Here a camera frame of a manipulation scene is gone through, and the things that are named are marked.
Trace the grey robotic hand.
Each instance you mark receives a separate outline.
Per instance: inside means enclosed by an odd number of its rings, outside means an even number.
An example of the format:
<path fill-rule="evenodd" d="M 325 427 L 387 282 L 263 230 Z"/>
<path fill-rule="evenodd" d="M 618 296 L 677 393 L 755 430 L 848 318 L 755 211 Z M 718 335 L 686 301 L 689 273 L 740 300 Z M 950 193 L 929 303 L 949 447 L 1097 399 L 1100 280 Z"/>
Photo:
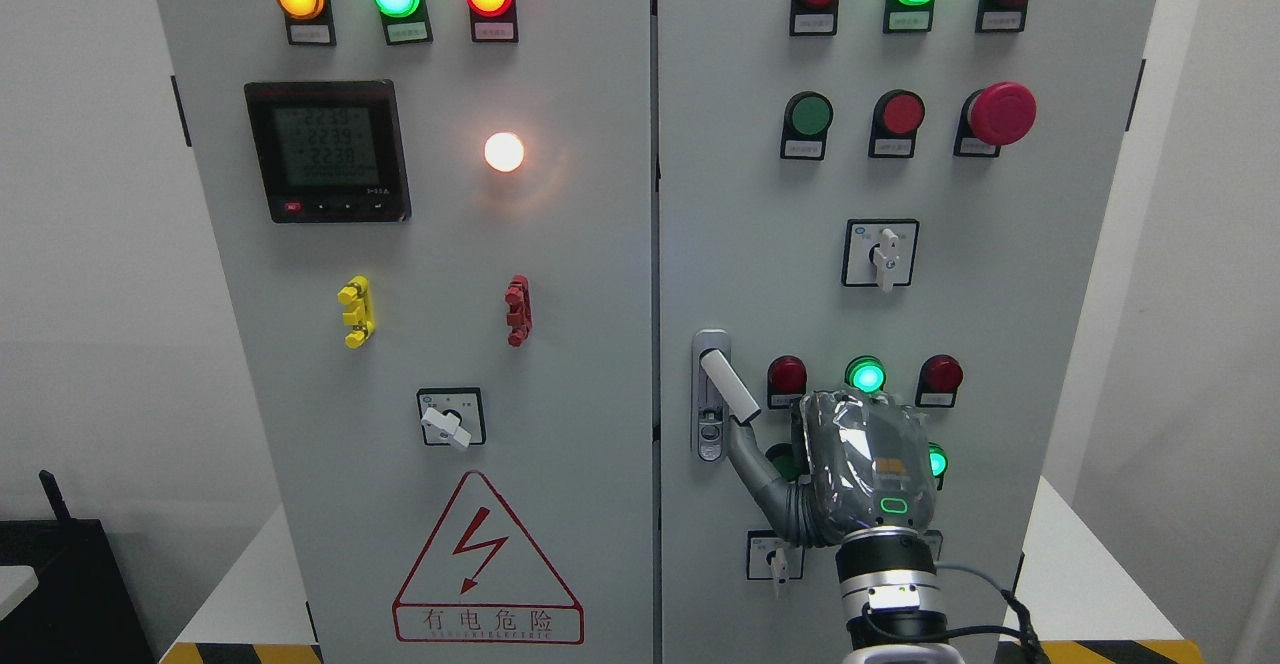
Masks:
<path fill-rule="evenodd" d="M 805 482 L 782 477 L 750 423 L 731 423 L 726 438 L 733 470 L 777 536 L 827 548 L 861 528 L 929 528 L 938 490 L 918 409 L 852 389 L 808 391 L 790 415 Z"/>

